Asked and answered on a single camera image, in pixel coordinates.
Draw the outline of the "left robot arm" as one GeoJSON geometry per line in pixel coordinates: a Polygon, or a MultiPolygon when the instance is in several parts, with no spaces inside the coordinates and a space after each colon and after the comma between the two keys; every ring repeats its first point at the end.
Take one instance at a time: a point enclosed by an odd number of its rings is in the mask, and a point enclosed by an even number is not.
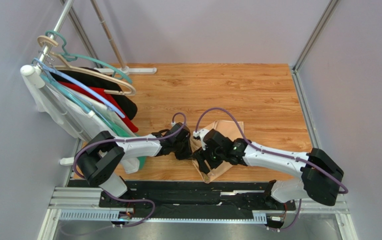
{"type": "Polygon", "coordinates": [[[187,160],[193,153],[190,135],[188,127],[181,122],[169,130],[141,137],[119,137],[102,131],[76,154],[73,169],[90,187],[100,187],[110,197],[119,198],[128,191],[124,180],[114,173],[120,163],[171,153],[178,160],[187,160]]]}

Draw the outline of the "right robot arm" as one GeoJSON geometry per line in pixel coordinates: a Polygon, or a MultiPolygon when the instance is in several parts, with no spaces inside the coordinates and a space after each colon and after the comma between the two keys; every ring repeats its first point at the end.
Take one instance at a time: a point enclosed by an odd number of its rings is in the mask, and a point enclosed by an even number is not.
{"type": "Polygon", "coordinates": [[[201,142],[194,157],[205,173],[211,167],[229,163],[272,169],[293,176],[291,180],[269,182],[265,195],[279,203],[310,198],[319,204],[334,206],[344,187],[344,171],[319,148],[314,147],[310,152],[281,150],[245,138],[230,140],[214,129],[195,131],[193,137],[201,142]]]}

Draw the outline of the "beige cloth napkin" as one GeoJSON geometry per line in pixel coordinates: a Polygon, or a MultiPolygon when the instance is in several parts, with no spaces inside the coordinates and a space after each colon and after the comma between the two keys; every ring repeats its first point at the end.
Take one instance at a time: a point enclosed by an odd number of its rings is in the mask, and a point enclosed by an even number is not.
{"type": "MultiPolygon", "coordinates": [[[[204,129],[208,131],[214,129],[232,141],[237,138],[242,138],[242,135],[235,122],[231,120],[215,120],[209,125],[205,126],[204,129]]],[[[203,173],[199,169],[199,163],[197,160],[192,160],[191,162],[194,168],[197,170],[198,174],[201,176],[202,181],[206,184],[219,179],[233,167],[233,165],[229,162],[223,161],[217,168],[211,169],[209,173],[203,173]]]]}

